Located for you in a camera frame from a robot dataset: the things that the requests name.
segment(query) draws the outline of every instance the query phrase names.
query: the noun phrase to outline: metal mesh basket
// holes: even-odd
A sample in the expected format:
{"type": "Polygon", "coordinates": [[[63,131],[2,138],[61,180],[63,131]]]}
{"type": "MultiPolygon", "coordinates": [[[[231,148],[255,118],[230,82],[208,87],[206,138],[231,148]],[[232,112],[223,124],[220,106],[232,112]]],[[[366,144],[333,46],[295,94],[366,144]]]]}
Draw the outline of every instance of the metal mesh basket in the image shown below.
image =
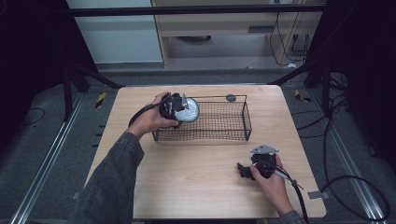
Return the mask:
{"type": "Polygon", "coordinates": [[[178,129],[160,128],[152,134],[155,141],[226,139],[248,141],[251,123],[246,95],[201,96],[193,98],[200,116],[195,122],[183,122],[178,129]]]}

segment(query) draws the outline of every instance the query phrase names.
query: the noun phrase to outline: person's right hand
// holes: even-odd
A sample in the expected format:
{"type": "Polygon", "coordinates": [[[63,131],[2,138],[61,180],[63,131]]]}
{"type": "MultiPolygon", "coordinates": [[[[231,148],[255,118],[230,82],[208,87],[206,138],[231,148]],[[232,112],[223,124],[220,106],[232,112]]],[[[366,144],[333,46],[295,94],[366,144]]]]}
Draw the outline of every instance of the person's right hand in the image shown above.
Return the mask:
{"type": "MultiPolygon", "coordinates": [[[[277,154],[276,164],[282,167],[282,162],[277,154]]],[[[250,166],[250,170],[253,177],[262,188],[265,197],[275,207],[280,217],[294,210],[290,204],[288,193],[286,192],[285,180],[282,177],[272,174],[266,179],[260,174],[254,164],[250,166]]]]}
{"type": "MultiPolygon", "coordinates": [[[[168,91],[165,91],[156,95],[152,104],[158,104],[168,93],[168,91]]],[[[137,117],[126,132],[133,133],[140,139],[145,133],[153,132],[161,127],[172,127],[176,125],[178,125],[176,120],[162,118],[158,106],[155,106],[137,117]]]]}

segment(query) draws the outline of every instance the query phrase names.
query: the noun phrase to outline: jacket sleeve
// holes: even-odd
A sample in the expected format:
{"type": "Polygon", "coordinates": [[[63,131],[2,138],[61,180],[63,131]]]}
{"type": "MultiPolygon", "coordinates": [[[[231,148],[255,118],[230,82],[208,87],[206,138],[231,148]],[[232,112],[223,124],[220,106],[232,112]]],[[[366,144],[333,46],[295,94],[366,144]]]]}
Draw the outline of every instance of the jacket sleeve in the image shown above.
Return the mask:
{"type": "Polygon", "coordinates": [[[93,172],[67,223],[131,223],[143,156],[138,139],[124,133],[93,172]]]}
{"type": "Polygon", "coordinates": [[[296,211],[291,211],[279,218],[280,224],[306,224],[296,211]]]}

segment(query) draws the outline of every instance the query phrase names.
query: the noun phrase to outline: small round object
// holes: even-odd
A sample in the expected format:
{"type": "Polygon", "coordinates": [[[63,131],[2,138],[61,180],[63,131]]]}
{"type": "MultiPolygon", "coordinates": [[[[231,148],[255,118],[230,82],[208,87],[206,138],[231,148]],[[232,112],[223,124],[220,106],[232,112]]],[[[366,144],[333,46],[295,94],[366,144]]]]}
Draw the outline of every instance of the small round object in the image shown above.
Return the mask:
{"type": "Polygon", "coordinates": [[[228,94],[225,98],[227,99],[228,102],[231,103],[236,101],[236,96],[233,94],[228,94]]]}

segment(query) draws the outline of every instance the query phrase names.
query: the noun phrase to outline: black curtain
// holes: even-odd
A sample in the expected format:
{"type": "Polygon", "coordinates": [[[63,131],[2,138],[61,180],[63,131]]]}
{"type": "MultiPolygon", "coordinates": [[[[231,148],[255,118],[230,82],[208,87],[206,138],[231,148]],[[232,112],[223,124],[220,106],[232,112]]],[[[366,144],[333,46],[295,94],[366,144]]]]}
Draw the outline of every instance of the black curtain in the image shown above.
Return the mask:
{"type": "MultiPolygon", "coordinates": [[[[392,160],[396,151],[396,2],[329,0],[328,4],[342,7],[323,13],[309,55],[327,60],[331,72],[346,75],[352,112],[375,153],[389,160],[396,171],[392,160]]],[[[320,82],[318,69],[307,80],[320,82]]]]}
{"type": "MultiPolygon", "coordinates": [[[[34,96],[63,82],[70,59],[98,72],[64,0],[0,1],[1,153],[29,111],[34,96]]],[[[73,70],[71,77],[84,78],[73,70]]]]}

